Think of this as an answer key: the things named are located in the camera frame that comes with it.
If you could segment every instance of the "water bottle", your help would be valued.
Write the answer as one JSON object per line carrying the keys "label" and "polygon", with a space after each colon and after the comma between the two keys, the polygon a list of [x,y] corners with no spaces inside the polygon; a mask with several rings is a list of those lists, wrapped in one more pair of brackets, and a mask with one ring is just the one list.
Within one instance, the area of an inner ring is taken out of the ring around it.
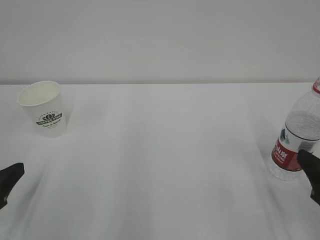
{"label": "water bottle", "polygon": [[302,168],[297,156],[301,149],[313,153],[320,140],[320,77],[311,91],[293,106],[280,135],[266,162],[266,167],[276,178],[291,181]]}

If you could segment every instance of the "white paper cup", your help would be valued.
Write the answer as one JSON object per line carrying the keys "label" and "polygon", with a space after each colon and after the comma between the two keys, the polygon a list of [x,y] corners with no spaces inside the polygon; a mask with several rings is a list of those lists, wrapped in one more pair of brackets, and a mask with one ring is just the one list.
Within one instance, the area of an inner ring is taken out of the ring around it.
{"label": "white paper cup", "polygon": [[54,81],[40,81],[24,88],[17,98],[32,120],[36,131],[48,138],[56,138],[66,132],[61,87]]}

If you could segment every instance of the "white table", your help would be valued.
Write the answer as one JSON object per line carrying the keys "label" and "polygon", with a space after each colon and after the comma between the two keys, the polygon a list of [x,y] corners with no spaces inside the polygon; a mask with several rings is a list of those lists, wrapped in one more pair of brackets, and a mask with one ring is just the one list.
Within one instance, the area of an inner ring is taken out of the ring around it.
{"label": "white table", "polygon": [[0,86],[0,169],[25,175],[1,240],[318,240],[305,174],[271,176],[290,107],[311,83],[64,85],[67,133],[34,134]]}

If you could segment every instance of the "white wall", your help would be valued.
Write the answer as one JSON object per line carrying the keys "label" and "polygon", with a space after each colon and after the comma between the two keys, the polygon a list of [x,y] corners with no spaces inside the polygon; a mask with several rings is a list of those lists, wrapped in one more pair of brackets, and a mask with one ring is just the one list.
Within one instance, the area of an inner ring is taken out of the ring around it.
{"label": "white wall", "polygon": [[313,81],[320,0],[1,0],[0,82]]}

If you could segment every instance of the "red bottle cap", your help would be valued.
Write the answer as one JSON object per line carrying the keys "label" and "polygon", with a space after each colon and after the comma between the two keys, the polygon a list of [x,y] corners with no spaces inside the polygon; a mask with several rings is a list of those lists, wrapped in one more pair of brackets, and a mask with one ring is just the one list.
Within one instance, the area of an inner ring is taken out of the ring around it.
{"label": "red bottle cap", "polygon": [[315,83],[313,84],[312,89],[313,89],[316,93],[320,94],[320,77],[318,77],[318,79],[315,81]]}

